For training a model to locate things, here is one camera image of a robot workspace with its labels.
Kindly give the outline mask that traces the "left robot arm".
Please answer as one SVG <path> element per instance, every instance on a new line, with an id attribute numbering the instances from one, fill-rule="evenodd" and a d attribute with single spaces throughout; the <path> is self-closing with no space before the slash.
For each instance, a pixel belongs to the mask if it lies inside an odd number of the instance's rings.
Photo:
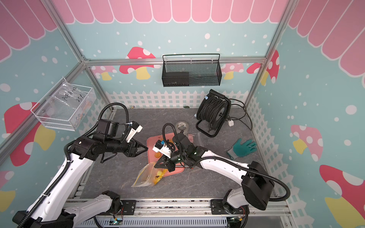
<path id="1" fill-rule="evenodd" d="M 120 106 L 125 111 L 125 131 L 119 138 L 116 137 L 119 124 L 102 118 L 112 106 Z M 105 106 L 89 131 L 64 146 L 65 161 L 56 176 L 27 210 L 16 212 L 12 221 L 19 228 L 74 228 L 101 213 L 121 213 L 125 207 L 120 195 L 112 191 L 105 191 L 79 206 L 64 208 L 64 205 L 81 177 L 99 156 L 102 162 L 106 162 L 118 154 L 133 158 L 146 152 L 148 148 L 133 139 L 141 130 L 140 124 L 129 120 L 124 104 Z"/>

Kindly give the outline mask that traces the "clear resealable bag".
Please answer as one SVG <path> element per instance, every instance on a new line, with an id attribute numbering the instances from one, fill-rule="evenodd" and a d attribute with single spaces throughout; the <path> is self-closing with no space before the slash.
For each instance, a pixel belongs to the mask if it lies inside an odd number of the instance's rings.
<path id="1" fill-rule="evenodd" d="M 147 164 L 138 174 L 132 187 L 148 187 L 156 185 L 168 172 L 167 169 L 155 168 L 156 163 Z"/>

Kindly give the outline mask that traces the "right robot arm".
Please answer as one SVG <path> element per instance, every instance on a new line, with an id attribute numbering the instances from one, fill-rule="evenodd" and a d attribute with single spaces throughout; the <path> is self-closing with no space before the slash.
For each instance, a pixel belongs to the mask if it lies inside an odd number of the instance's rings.
<path id="1" fill-rule="evenodd" d="M 240 188 L 226 193 L 223 205 L 227 209 L 251 205 L 264 211 L 269 202 L 286 201 L 291 195 L 287 184 L 268 175 L 258 162 L 236 162 L 207 148 L 195 146 L 183 132 L 178 133 L 171 123 L 162 127 L 162 137 L 153 148 L 162 154 L 155 168 L 173 172 L 177 164 L 190 169 L 199 167 L 235 181 Z"/>

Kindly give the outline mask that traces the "small clear zip bag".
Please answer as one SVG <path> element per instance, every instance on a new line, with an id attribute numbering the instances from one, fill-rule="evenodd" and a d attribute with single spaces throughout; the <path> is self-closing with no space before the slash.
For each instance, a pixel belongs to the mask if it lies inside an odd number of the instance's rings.
<path id="1" fill-rule="evenodd" d="M 205 142 L 204 142 L 203 136 L 200 132 L 197 134 L 193 134 L 193 144 L 195 146 L 205 147 Z"/>

